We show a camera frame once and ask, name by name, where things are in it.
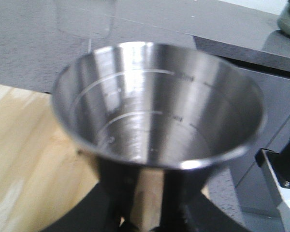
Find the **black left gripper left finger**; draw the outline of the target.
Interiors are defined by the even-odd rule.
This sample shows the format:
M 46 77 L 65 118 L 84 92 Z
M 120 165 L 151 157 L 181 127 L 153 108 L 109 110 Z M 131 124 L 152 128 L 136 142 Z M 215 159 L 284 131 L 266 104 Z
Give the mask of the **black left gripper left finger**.
M 126 215 L 122 189 L 125 166 L 108 159 L 90 160 L 98 183 L 75 206 L 43 232 L 115 232 Z

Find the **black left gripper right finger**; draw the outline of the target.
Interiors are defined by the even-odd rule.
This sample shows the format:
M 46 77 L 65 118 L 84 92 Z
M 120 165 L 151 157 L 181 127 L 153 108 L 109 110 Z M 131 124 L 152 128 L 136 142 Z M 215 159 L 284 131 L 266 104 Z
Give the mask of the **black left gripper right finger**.
M 202 193 L 212 168 L 172 170 L 164 175 L 160 232 L 247 232 Z

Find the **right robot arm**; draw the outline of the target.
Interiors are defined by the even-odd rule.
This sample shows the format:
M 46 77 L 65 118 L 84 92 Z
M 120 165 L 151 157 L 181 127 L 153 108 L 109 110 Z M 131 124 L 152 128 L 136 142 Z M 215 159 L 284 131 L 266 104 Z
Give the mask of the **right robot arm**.
M 281 152 L 260 149 L 255 155 L 286 232 L 290 232 L 290 139 Z

